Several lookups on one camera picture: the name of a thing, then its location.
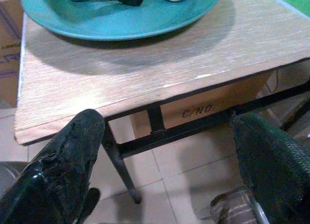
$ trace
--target floor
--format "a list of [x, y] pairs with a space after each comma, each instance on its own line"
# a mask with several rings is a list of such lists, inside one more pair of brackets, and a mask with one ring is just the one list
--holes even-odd
[[[14, 109], [0, 110], [0, 161], [31, 161], [48, 141], [14, 140]], [[134, 138], [129, 118], [112, 123], [118, 142]], [[142, 196], [134, 204], [101, 147], [91, 176], [101, 200], [86, 224], [213, 224], [207, 209], [220, 193], [243, 185], [228, 126], [205, 131], [125, 159]]]

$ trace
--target metal table frame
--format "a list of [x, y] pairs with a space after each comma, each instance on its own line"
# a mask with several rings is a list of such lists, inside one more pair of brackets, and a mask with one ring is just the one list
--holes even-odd
[[[302, 62], [302, 61], [306, 61], [309, 58], [305, 58], [303, 60], [300, 60], [298, 62]], [[141, 202], [141, 197], [138, 194], [136, 188], [134, 187], [134, 184], [131, 180], [131, 177], [128, 173], [128, 170], [126, 168], [126, 165], [124, 163], [124, 158], [133, 156], [135, 154], [139, 154], [142, 153], [144, 151], [147, 150], [151, 150], [154, 149], [158, 146], [164, 145], [164, 144], [168, 144], [171, 142], [174, 142], [176, 140], [191, 136], [193, 134], [202, 132], [204, 130], [210, 129], [215, 127], [216, 125], [220, 125], [220, 124], [225, 124], [228, 123], [230, 121], [230, 118], [232, 115], [235, 114], [243, 114], [246, 112], [251, 112], [251, 111], [263, 111], [268, 109], [272, 104], [279, 102], [281, 100], [284, 99], [288, 99], [291, 97], [294, 97], [296, 95], [300, 95], [302, 93], [305, 92], [309, 92], [310, 91], [310, 78], [308, 79], [308, 81], [305, 84], [299, 85], [297, 87], [293, 87], [290, 89], [287, 89], [285, 91], [281, 91], [269, 96], [265, 96], [263, 98], [260, 99], [256, 99], [253, 101], [250, 101], [248, 103], [242, 104], [242, 105], [237, 105], [237, 106], [233, 106], [231, 108], [228, 108], [226, 110], [214, 113], [212, 115], [206, 116], [206, 117], [202, 117], [199, 118], [197, 120], [194, 121], [190, 121], [169, 129], [166, 129], [164, 126], [164, 122], [163, 122], [163, 117], [162, 117], [162, 113], [161, 113], [161, 109], [160, 109], [160, 105], [162, 104], [166, 104], [166, 103], [170, 103], [185, 97], [189, 97], [189, 96], [193, 96], [205, 91], [209, 91], [224, 85], [228, 85], [231, 83], [234, 83], [236, 81], [239, 80], [243, 80], [249, 77], [254, 77], [257, 76], [259, 74], [263, 74], [266, 72], [270, 72], [270, 71], [274, 71], [277, 69], [281, 69], [282, 67], [287, 66], [287, 65], [283, 65], [283, 66], [279, 66], [273, 69], [270, 69], [268, 71], [264, 71], [264, 72], [260, 72], [257, 74], [252, 74], [250, 76], [247, 77], [242, 77], [242, 78], [238, 78], [236, 80], [231, 80], [225, 83], [220, 83], [214, 86], [209, 86], [206, 88], [201, 88], [186, 94], [182, 94], [182, 95], [178, 95], [178, 96], [174, 96], [171, 97], [169, 99], [166, 100], [162, 100], [156, 103], [152, 103], [152, 104], [148, 104], [145, 106], [141, 106], [132, 110], [128, 110], [122, 113], [118, 113], [116, 115], [112, 115], [112, 116], [108, 116], [105, 117], [105, 121], [106, 121], [106, 129], [105, 129], [105, 135], [104, 138], [102, 140], [102, 146], [104, 147], [106, 153], [108, 154], [111, 162], [113, 163], [114, 167], [116, 168], [118, 174], [120, 175], [121, 179], [123, 180], [125, 186], [127, 187], [130, 195], [132, 196], [133, 200], [135, 203], [140, 203]], [[113, 136], [113, 133], [109, 127], [109, 121], [114, 120], [114, 119], [118, 119], [120, 117], [124, 117], [130, 114], [134, 114], [140, 111], [144, 111], [146, 110], [148, 113], [148, 117], [150, 120], [150, 125], [151, 125], [151, 133], [148, 136], [142, 137], [142, 138], [138, 138], [123, 144], [118, 144], [115, 141], [115, 138]], [[289, 122], [285, 123], [282, 126], [283, 130], [287, 130], [289, 127], [291, 127], [296, 121], [298, 121], [298, 119], [300, 117], [302, 117], [307, 111], [310, 110], [310, 100], [308, 100], [295, 114], [294, 118], [292, 120], [290, 120]], [[43, 140], [47, 140], [50, 139], [54, 136], [53, 135], [49, 135], [40, 139], [37, 139], [35, 141], [31, 141], [28, 142], [24, 145], [31, 145], [33, 143], [37, 143]]]

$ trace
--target plate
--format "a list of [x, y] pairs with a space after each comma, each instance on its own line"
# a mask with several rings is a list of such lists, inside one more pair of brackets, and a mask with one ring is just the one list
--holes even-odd
[[208, 13], [218, 0], [143, 0], [139, 7], [118, 1], [22, 0], [26, 14], [48, 30], [86, 40], [129, 40], [184, 27]]

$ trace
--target wooden table top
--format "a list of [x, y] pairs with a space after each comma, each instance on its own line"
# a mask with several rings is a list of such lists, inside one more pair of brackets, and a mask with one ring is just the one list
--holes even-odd
[[310, 57], [310, 21], [275, 0], [220, 0], [188, 27], [123, 42], [70, 39], [24, 21], [20, 144], [87, 108], [110, 116]]

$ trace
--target box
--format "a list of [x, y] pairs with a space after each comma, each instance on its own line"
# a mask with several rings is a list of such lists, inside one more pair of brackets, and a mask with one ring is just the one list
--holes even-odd
[[20, 0], [0, 0], [0, 109], [16, 107], [22, 19]]
[[[161, 105], [165, 128], [175, 127], [254, 100], [270, 75], [271, 73], [265, 73]], [[130, 118], [136, 138], [150, 134], [147, 111], [135, 113]]]

